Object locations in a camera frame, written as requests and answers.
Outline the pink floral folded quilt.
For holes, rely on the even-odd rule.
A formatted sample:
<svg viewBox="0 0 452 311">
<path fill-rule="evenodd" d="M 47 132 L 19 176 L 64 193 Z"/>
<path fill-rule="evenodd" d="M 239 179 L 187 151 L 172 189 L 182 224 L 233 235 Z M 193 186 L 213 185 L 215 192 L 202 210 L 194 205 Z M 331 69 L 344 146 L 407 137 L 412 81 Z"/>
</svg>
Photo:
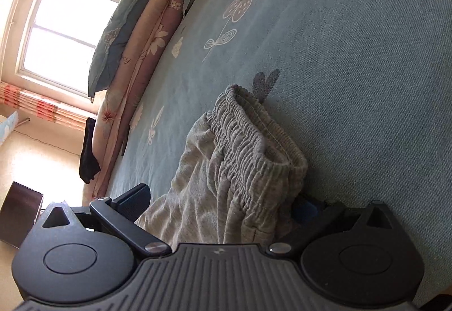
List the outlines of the pink floral folded quilt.
<svg viewBox="0 0 452 311">
<path fill-rule="evenodd" d="M 93 153 L 100 172 L 84 186 L 83 204 L 107 193 L 128 125 L 135 129 L 140 100 L 169 40 L 182 21 L 184 0 L 149 0 L 126 44 L 97 114 Z"/>
</svg>

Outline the window with white frame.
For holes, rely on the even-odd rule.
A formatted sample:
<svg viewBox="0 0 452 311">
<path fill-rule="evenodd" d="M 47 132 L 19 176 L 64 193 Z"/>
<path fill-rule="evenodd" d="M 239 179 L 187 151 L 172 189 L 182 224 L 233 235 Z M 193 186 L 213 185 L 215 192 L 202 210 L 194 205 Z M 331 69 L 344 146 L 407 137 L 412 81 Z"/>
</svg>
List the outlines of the window with white frame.
<svg viewBox="0 0 452 311">
<path fill-rule="evenodd" d="M 34 0 L 18 73 L 87 95 L 94 50 L 119 0 Z"/>
</svg>

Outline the wall-mounted black television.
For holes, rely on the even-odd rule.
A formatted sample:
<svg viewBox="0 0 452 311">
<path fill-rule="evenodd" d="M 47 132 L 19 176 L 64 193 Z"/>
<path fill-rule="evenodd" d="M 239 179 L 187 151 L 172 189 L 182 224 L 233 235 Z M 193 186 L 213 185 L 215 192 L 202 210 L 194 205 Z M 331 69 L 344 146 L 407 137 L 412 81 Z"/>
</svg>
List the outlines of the wall-mounted black television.
<svg viewBox="0 0 452 311">
<path fill-rule="evenodd" d="M 42 202 L 42 193 L 13 182 L 1 206 L 1 241 L 20 248 L 40 215 Z"/>
</svg>

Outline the black garment on quilt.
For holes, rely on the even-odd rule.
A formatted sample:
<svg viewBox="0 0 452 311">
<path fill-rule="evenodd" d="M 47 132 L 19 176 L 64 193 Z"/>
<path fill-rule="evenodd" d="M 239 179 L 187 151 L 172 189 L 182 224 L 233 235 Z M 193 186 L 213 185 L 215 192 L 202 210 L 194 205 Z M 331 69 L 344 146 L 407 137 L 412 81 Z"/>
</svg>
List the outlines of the black garment on quilt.
<svg viewBox="0 0 452 311">
<path fill-rule="evenodd" d="M 87 118 L 84 130 L 84 142 L 80 156 L 79 176 L 85 184 L 89 184 L 100 172 L 100 165 L 93 153 L 93 136 L 96 120 Z"/>
</svg>

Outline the white wall air conditioner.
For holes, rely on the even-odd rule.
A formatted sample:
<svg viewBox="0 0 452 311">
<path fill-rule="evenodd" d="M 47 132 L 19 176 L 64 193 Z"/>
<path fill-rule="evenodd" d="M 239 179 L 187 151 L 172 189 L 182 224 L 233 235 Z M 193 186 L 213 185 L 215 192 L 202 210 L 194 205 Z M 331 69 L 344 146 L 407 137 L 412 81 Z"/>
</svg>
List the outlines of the white wall air conditioner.
<svg viewBox="0 0 452 311">
<path fill-rule="evenodd" d="M 19 120 L 19 114 L 14 111 L 10 116 L 0 116 L 0 145 L 3 145 L 9 135 L 15 130 L 17 126 L 21 126 L 30 121 L 30 118 Z"/>
</svg>

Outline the left striped curtain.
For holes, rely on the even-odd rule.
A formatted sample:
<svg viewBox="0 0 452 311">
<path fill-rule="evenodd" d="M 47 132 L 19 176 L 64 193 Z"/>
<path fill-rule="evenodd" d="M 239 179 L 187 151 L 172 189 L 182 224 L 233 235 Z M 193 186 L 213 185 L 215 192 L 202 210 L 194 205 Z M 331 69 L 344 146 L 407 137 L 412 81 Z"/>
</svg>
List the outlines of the left striped curtain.
<svg viewBox="0 0 452 311">
<path fill-rule="evenodd" d="M 1 82 L 1 104 L 78 131 L 85 129 L 87 118 L 92 118 L 89 112 L 6 82 Z"/>
</svg>

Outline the blue floral bed sheet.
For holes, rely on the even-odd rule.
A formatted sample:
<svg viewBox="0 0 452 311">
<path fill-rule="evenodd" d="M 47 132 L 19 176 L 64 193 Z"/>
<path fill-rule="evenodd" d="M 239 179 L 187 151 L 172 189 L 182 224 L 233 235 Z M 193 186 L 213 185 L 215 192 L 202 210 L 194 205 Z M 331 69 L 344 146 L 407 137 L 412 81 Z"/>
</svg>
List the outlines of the blue floral bed sheet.
<svg viewBox="0 0 452 311">
<path fill-rule="evenodd" d="M 165 194 L 189 129 L 231 84 L 304 153 L 311 195 L 397 215 L 424 260 L 417 304 L 451 285 L 451 0 L 195 0 L 108 194 Z"/>
</svg>

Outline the black smartphone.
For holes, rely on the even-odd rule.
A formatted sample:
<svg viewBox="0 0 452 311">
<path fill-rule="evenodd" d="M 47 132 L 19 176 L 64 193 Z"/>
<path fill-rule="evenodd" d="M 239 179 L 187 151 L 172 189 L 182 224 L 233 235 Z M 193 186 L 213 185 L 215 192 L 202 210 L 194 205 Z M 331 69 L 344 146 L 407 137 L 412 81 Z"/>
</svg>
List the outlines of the black smartphone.
<svg viewBox="0 0 452 311">
<path fill-rule="evenodd" d="M 129 139 L 129 131 L 130 131 L 130 125 L 128 125 L 126 134 L 123 139 L 123 143 L 122 143 L 122 147 L 121 147 L 121 157 L 124 156 L 125 151 L 126 151 L 126 147 L 127 147 L 127 143 L 128 143 L 128 139 Z"/>
</svg>

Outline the grey sweatpants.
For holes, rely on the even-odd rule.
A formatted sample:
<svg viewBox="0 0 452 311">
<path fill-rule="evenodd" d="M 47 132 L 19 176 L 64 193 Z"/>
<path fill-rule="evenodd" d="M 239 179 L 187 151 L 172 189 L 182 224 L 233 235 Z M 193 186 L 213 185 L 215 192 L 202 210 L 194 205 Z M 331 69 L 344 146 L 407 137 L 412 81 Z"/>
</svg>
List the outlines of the grey sweatpants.
<svg viewBox="0 0 452 311">
<path fill-rule="evenodd" d="M 267 246 L 296 228 L 290 207 L 307 168 L 302 151 L 258 99 L 232 85 L 194 123 L 169 191 L 137 224 L 171 248 Z"/>
</svg>

